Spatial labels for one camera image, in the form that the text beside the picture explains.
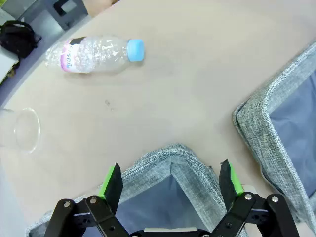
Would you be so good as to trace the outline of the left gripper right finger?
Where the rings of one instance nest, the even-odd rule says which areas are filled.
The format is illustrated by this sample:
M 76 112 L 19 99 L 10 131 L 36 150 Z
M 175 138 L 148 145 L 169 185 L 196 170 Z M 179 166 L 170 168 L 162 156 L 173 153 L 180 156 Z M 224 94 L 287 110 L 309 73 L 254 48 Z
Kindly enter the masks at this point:
M 210 234 L 212 237 L 237 237 L 246 223 L 255 224 L 263 237 L 299 236 L 284 196 L 262 198 L 245 191 L 228 160 L 221 163 L 219 187 L 227 213 Z

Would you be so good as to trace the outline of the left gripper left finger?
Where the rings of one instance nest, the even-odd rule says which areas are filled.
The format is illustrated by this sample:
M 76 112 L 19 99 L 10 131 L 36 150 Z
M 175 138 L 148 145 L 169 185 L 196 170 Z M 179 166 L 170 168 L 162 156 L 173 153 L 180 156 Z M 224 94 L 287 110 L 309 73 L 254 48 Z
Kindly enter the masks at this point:
M 103 237 L 128 237 L 129 233 L 115 217 L 123 181 L 120 166 L 111 166 L 99 194 L 83 198 L 76 203 L 72 199 L 57 202 L 45 237 L 81 237 L 87 228 L 96 227 Z

